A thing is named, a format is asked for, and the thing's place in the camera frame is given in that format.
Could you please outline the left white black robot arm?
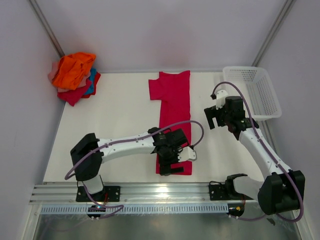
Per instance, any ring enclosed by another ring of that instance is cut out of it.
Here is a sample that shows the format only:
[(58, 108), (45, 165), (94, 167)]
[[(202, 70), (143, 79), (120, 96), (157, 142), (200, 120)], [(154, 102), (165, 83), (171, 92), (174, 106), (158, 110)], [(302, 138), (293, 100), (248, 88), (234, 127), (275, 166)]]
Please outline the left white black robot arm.
[(73, 167), (66, 179), (75, 177), (84, 183), (87, 195), (94, 201), (101, 200), (105, 189), (99, 170), (110, 160), (138, 154), (156, 154), (162, 176), (182, 173), (184, 163), (194, 156), (193, 150), (181, 128), (177, 130), (153, 127), (136, 136), (102, 139), (94, 133), (86, 134), (70, 151)]

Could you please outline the magenta pink t-shirt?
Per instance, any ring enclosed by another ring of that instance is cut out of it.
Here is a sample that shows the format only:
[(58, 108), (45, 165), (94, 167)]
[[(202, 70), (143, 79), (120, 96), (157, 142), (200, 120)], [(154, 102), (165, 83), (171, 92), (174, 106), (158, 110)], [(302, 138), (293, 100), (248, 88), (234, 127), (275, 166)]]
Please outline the magenta pink t-shirt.
[[(188, 121), (190, 114), (190, 75), (189, 70), (173, 74), (159, 72), (158, 79), (148, 80), (150, 100), (161, 101), (159, 127), (164, 128), (174, 123)], [(184, 123), (170, 128), (172, 131), (182, 129), (187, 139), (183, 144), (186, 147), (192, 141), (191, 123)], [(190, 176), (193, 164), (191, 161), (183, 161), (172, 164), (172, 169), (183, 168), (182, 172), (173, 173), (174, 175)]]

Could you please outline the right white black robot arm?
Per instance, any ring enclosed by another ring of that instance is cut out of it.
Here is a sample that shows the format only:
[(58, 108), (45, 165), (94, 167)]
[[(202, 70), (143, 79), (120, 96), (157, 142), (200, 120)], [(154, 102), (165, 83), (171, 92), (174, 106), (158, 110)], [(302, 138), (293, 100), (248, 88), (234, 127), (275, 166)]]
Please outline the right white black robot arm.
[(224, 193), (230, 199), (240, 195), (256, 200), (266, 215), (304, 210), (305, 176), (284, 163), (263, 138), (259, 125), (245, 111), (246, 104), (239, 96), (227, 96), (221, 105), (204, 109), (212, 130), (215, 126), (227, 127), (259, 167), (263, 181), (247, 174), (233, 174), (226, 178)]

